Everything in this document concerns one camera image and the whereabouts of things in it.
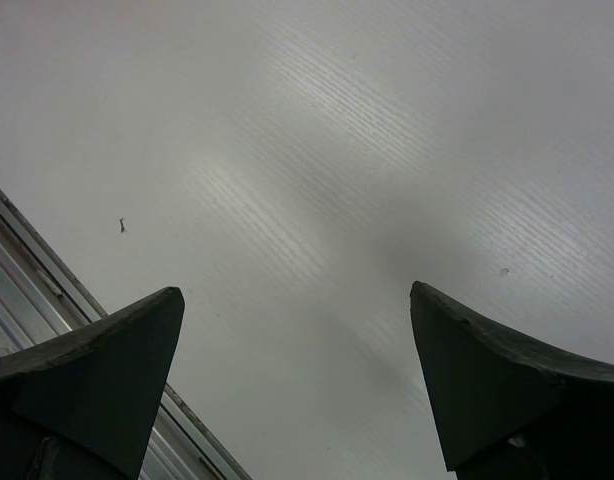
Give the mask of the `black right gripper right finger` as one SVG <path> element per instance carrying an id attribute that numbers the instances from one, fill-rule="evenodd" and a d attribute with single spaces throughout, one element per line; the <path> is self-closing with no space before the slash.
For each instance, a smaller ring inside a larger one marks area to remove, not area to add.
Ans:
<path id="1" fill-rule="evenodd" d="M 614 365 L 415 282 L 413 337 L 448 471 L 459 479 L 614 479 Z"/>

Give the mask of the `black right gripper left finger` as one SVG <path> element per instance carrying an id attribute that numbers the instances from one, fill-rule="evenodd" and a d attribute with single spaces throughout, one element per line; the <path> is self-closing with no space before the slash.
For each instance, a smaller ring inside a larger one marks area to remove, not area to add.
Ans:
<path id="1" fill-rule="evenodd" d="M 163 288 L 0 357 L 0 479 L 136 479 L 185 301 Z"/>

